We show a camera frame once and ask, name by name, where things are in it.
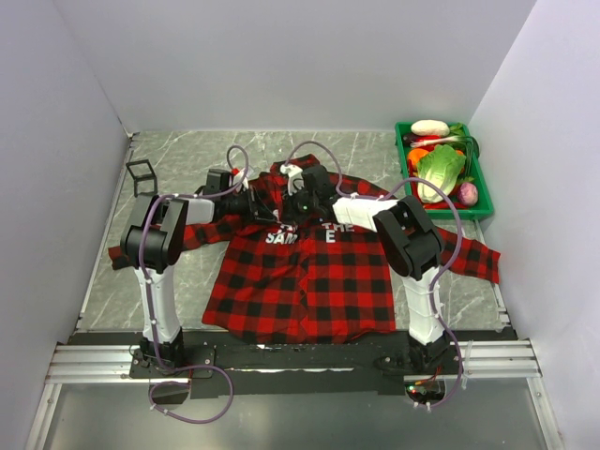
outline gray marble surface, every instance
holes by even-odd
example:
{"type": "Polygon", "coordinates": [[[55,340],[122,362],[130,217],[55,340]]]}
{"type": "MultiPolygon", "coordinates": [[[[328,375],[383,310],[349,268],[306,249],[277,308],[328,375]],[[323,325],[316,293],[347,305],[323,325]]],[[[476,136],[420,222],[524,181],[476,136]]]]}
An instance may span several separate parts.
{"type": "MultiPolygon", "coordinates": [[[[160,192],[193,192],[203,184],[211,167],[226,168],[225,151],[232,143],[246,147],[255,173],[268,171],[274,161],[285,159],[293,146],[314,139],[337,156],[342,171],[390,189],[399,179],[398,150],[393,133],[377,132],[289,132],[289,131],[185,131],[143,132],[134,137],[132,160],[148,158],[157,172],[160,192]]],[[[297,155],[313,153],[330,170],[333,163],[313,145],[297,155]]],[[[243,164],[237,154],[236,165],[243,164]]],[[[127,176],[116,205],[106,246],[80,322],[80,330],[141,330],[143,312],[133,271],[113,271],[106,248],[117,246],[134,203],[133,183],[127,176]]],[[[455,231],[452,221],[438,226],[455,231]]],[[[467,237],[475,238],[472,222],[463,225],[467,237]]],[[[227,243],[204,246],[183,253],[175,269],[177,313],[187,329],[217,328],[202,324],[202,315],[212,291],[227,243]]],[[[398,329],[408,328],[409,315],[402,282],[392,273],[398,329]]],[[[443,316],[456,329],[498,329],[501,322],[496,298],[488,281],[446,273],[441,280],[443,316]]]]}

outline green tray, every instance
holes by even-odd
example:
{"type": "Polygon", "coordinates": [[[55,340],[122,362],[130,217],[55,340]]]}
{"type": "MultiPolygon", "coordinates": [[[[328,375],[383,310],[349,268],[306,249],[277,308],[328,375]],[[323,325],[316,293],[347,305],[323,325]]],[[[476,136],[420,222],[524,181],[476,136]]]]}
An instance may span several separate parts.
{"type": "MultiPolygon", "coordinates": [[[[411,132],[411,125],[413,122],[398,122],[396,123],[396,146],[397,152],[400,157],[400,167],[402,168],[402,176],[408,178],[409,168],[406,163],[406,155],[411,151],[411,147],[404,147],[402,145],[402,135],[411,132]]],[[[465,133],[469,136],[469,130],[467,126],[464,127],[465,133]]],[[[476,220],[480,218],[488,218],[494,213],[494,206],[491,203],[489,197],[488,186],[484,178],[484,173],[479,166],[479,160],[475,157],[471,163],[471,176],[475,179],[473,184],[479,191],[479,201],[477,204],[469,209],[459,209],[458,215],[460,218],[466,218],[469,220],[476,220]]],[[[407,195],[413,195],[413,188],[410,183],[404,185],[407,195]]],[[[431,218],[453,218],[452,211],[449,209],[428,209],[427,213],[431,218]]]]}

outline white enclosure wall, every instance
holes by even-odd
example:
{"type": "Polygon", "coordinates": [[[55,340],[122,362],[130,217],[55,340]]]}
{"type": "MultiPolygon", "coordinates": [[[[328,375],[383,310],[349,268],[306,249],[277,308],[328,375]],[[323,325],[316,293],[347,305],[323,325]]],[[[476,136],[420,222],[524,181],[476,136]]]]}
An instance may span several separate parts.
{"type": "Polygon", "coordinates": [[[600,4],[538,0],[471,121],[502,293],[531,337],[567,448],[598,448],[600,4]]]}
{"type": "Polygon", "coordinates": [[[128,131],[468,121],[534,0],[54,0],[128,131]]]}
{"type": "Polygon", "coordinates": [[[0,3],[0,447],[23,448],[127,136],[51,1],[0,3]]]}

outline cabbage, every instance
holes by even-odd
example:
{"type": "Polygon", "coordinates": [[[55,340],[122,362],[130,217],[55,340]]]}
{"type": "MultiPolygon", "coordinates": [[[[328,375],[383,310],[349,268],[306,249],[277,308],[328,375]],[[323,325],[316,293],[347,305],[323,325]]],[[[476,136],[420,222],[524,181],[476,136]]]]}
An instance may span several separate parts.
{"type": "MultiPolygon", "coordinates": [[[[450,195],[467,158],[450,145],[436,145],[432,152],[422,157],[416,165],[419,178],[429,181],[444,194],[450,195]]],[[[417,188],[423,203],[437,203],[442,197],[431,187],[419,183],[417,188]]]]}

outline red plaid shirt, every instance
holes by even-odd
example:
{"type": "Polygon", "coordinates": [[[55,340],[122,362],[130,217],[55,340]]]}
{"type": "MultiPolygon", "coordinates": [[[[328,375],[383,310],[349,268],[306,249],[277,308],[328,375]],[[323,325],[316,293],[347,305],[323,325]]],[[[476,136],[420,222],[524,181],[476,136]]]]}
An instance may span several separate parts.
{"type": "MultiPolygon", "coordinates": [[[[306,168],[312,155],[292,163],[306,168]]],[[[283,210],[287,176],[281,163],[250,181],[271,210],[283,210]]],[[[338,179],[331,174],[332,182],[338,179]]],[[[342,189],[378,196],[385,191],[344,175],[342,189]]],[[[440,230],[442,260],[457,236],[440,230]]],[[[188,225],[185,250],[231,240],[202,322],[228,329],[248,342],[342,343],[366,332],[396,329],[389,266],[377,234],[360,227],[313,218],[299,227],[246,223],[227,216],[211,224],[188,225]]],[[[119,247],[109,249],[113,268],[128,265],[119,247]]],[[[499,254],[463,240],[452,270],[498,281],[499,254]]]]}

